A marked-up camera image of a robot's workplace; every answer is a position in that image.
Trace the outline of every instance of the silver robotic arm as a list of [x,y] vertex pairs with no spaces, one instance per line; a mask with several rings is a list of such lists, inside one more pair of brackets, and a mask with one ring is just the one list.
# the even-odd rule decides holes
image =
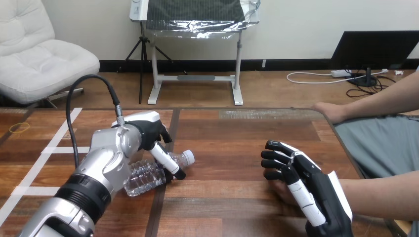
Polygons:
[[171,142],[157,112],[137,113],[121,126],[115,122],[112,128],[96,131],[80,166],[17,236],[93,237],[96,222],[129,178],[130,158],[141,149],[150,151],[177,179],[185,178],[159,143],[160,136]]

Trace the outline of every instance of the wooden table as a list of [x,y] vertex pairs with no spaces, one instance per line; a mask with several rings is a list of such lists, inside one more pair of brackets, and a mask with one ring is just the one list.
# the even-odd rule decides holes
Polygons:
[[[97,223],[95,237],[306,236],[302,212],[279,201],[262,176],[260,151],[268,139],[305,151],[324,172],[359,178],[330,124],[316,111],[157,111],[174,139],[167,149],[190,149],[196,162],[183,181],[133,198],[118,193]],[[84,150],[95,130],[115,120],[111,110],[75,109],[73,116],[78,146]],[[22,121],[31,126],[22,133],[4,129]],[[74,161],[64,111],[0,110],[0,124],[0,237],[8,237],[55,194],[74,171]],[[132,160],[143,158],[151,156],[138,152]],[[355,217],[353,232],[357,237],[392,236],[381,219],[367,217]]]

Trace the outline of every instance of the monitor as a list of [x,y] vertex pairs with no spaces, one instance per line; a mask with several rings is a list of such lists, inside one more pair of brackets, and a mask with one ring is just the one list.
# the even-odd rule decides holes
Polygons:
[[345,31],[332,56],[333,69],[365,70],[366,76],[349,80],[374,86],[371,69],[399,69],[419,42],[419,31]]

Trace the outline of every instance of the chair cushion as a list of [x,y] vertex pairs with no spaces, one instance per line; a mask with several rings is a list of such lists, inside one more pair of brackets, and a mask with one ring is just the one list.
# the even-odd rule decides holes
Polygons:
[[78,45],[51,39],[0,57],[0,93],[28,104],[98,71],[99,60],[95,55]]
[[41,0],[0,0],[0,57],[54,39]]

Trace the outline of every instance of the white wall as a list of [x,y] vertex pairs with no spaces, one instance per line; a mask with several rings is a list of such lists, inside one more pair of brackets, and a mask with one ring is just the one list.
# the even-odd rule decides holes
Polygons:
[[[42,1],[56,39],[101,60],[125,59],[138,41],[130,0]],[[419,0],[262,0],[259,11],[260,23],[243,34],[244,59],[331,58],[344,31],[419,30]],[[235,41],[158,39],[157,46],[173,59],[235,59]],[[419,58],[419,46],[409,57]]]

